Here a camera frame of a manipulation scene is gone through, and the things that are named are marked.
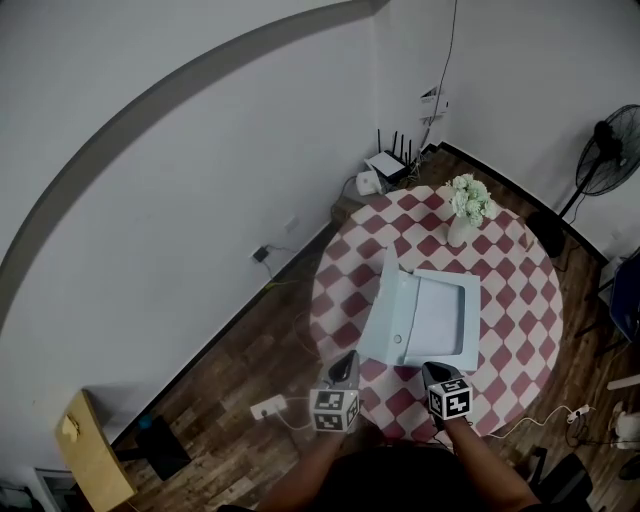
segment extension cord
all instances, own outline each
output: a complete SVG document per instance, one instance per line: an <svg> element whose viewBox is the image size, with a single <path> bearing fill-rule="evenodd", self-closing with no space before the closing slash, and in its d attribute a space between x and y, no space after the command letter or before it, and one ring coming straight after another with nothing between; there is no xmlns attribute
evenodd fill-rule
<svg viewBox="0 0 640 512"><path fill-rule="evenodd" d="M551 416L553 416L556 412L558 412L560 409L566 409L567 411L569 411L569 414L567 415L567 423L571 424L574 421L576 421L576 419L578 419L578 417L583 416L585 414L587 414L589 411L595 411L595 407L590 407L589 404L585 404L582 407L580 407L579 409L576 409L575 411L572 411L571 409L569 409L566 405L559 405L558 407L556 407L553 411L551 411L551 413L549 414L549 416L547 416L547 418L542 422L539 423L536 420L534 420L533 418L522 418L518 423L515 424L515 426L509 430L509 432L507 432L505 435L503 436L497 436L495 434L487 434L489 437L495 437L496 439L504 439L507 436L509 436L511 434L511 432L513 432L516 428L518 428L518 426L523 422L523 421L530 421L531 423L535 423L536 425L538 425L539 427L544 427L547 424L547 421L549 421L549 418L551 418Z"/></svg>
<svg viewBox="0 0 640 512"><path fill-rule="evenodd" d="M584 416L587 414L593 407L589 407L589 404L585 404L579 409L576 409L571 414L567 416L567 423L571 424L576 421L580 416Z"/></svg>

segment bouquet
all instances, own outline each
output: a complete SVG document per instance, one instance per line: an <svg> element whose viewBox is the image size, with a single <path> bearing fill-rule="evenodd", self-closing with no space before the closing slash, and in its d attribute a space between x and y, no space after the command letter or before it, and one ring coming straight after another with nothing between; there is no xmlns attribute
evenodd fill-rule
<svg viewBox="0 0 640 512"><path fill-rule="evenodd" d="M458 217L466 218L475 227L480 227L483 217L496 218L495 201L491 199L484 183L473 179L473 174L456 176L446 185L453 188L454 195L450 203Z"/></svg>

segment red and white checkered tablecloth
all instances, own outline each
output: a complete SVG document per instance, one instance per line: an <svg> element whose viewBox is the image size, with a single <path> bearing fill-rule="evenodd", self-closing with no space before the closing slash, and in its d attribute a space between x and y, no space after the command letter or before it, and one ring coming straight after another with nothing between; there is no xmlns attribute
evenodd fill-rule
<svg viewBox="0 0 640 512"><path fill-rule="evenodd" d="M315 277L311 336L327 361L356 346L378 291L385 247L400 264L481 279L478 370L468 419L480 435L519 416L549 378L562 337L562 296L544 249L513 212L498 208L462 247L446 243L453 222L447 187L381 197L353 214L326 248ZM428 441L436 429L423 405L419 368L361 361L363 414L388 438Z"/></svg>

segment power strip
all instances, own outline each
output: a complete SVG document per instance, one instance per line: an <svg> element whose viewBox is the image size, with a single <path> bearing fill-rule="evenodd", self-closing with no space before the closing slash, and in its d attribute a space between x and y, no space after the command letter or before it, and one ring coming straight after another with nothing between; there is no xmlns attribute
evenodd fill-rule
<svg viewBox="0 0 640 512"><path fill-rule="evenodd" d="M251 406L251 414L257 420L278 414L278 411L284 411L287 408L287 401L282 395L272 396L264 402Z"/></svg>
<svg viewBox="0 0 640 512"><path fill-rule="evenodd" d="M584 416L587 414L593 407L589 407L589 404L583 405L580 409L576 409L571 414L567 416L567 423L573 423L580 416Z"/></svg>

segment person's arm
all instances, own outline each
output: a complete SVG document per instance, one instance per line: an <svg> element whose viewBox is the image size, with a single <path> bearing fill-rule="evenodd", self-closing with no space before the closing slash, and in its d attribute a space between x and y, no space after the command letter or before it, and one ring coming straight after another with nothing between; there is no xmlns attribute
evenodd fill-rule
<svg viewBox="0 0 640 512"><path fill-rule="evenodd" d="M491 510L516 512L540 503L522 477L489 449L465 418L445 421L444 426L471 483Z"/></svg>
<svg viewBox="0 0 640 512"><path fill-rule="evenodd" d="M329 472L346 433L319 434L311 449L260 501L260 512L304 510L315 498Z"/></svg>

